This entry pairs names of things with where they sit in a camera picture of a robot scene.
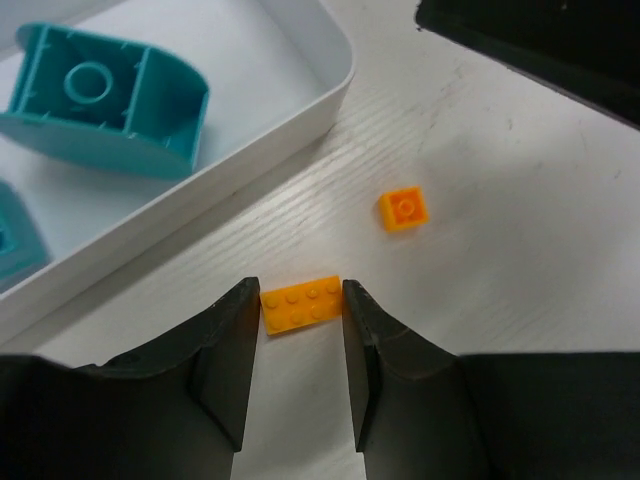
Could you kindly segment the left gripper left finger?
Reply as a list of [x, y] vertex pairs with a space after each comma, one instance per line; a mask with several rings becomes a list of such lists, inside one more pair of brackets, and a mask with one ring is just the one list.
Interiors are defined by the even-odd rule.
[[227, 479], [244, 438], [260, 285], [103, 365], [1, 359], [5, 479]]

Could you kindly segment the orange lego plate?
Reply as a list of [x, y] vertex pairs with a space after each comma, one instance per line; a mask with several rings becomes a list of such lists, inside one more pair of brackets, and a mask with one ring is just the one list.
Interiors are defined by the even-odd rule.
[[342, 314], [339, 276], [316, 279], [260, 294], [268, 335], [332, 320]]

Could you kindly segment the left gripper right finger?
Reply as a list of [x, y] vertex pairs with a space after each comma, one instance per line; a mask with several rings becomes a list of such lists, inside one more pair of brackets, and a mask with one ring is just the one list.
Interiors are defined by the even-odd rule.
[[635, 479], [635, 352], [457, 356], [343, 284], [356, 450], [370, 479]]

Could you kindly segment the small orange square lego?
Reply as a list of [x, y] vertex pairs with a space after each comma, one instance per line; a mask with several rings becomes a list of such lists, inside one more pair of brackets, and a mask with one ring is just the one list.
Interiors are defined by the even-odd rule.
[[430, 221], [422, 189], [412, 186], [383, 193], [378, 199], [383, 227], [387, 232], [415, 228]]

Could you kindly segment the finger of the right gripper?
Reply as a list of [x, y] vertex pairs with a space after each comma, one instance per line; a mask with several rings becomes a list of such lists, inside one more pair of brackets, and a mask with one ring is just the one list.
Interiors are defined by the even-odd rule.
[[415, 22], [610, 118], [639, 126], [636, 1], [422, 1]]

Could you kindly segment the teal sloped lego brick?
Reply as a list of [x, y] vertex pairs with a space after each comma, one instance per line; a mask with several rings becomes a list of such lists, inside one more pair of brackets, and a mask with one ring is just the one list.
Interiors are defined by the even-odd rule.
[[209, 100], [204, 77], [155, 46], [51, 23], [16, 32], [24, 51], [1, 132], [88, 168], [192, 174]]

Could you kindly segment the small teal lego brick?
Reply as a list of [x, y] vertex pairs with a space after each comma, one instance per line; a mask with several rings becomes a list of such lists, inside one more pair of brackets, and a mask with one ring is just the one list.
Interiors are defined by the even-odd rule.
[[1, 292], [50, 262], [49, 250], [17, 192], [1, 182]]

